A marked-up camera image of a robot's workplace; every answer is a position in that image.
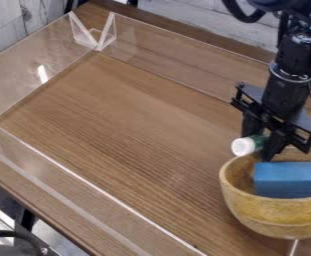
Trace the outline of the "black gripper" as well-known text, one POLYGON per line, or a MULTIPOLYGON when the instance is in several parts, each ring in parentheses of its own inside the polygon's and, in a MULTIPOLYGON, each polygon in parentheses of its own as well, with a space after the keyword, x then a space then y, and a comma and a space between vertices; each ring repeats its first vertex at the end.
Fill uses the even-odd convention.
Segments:
POLYGON ((262 160, 270 161, 282 150, 293 145, 303 153, 311 150, 311 117, 305 107, 293 115, 279 118, 262 103, 263 88, 239 82, 231 105, 242 112, 242 136, 263 135, 269 130, 270 136, 262 149, 262 160))

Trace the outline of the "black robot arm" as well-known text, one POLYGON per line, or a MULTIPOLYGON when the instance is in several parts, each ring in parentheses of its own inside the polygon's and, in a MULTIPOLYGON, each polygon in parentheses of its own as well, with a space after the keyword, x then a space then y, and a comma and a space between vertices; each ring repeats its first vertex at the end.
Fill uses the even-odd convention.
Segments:
POLYGON ((243 137, 269 136, 261 156, 273 159, 293 145, 311 149, 311 118, 305 104, 311 100, 311 0, 247 0, 250 14, 237 0, 222 0, 231 15, 243 23, 255 23, 267 13, 279 13, 278 53, 269 65, 267 84, 259 88, 237 84, 231 105, 243 113, 243 137))

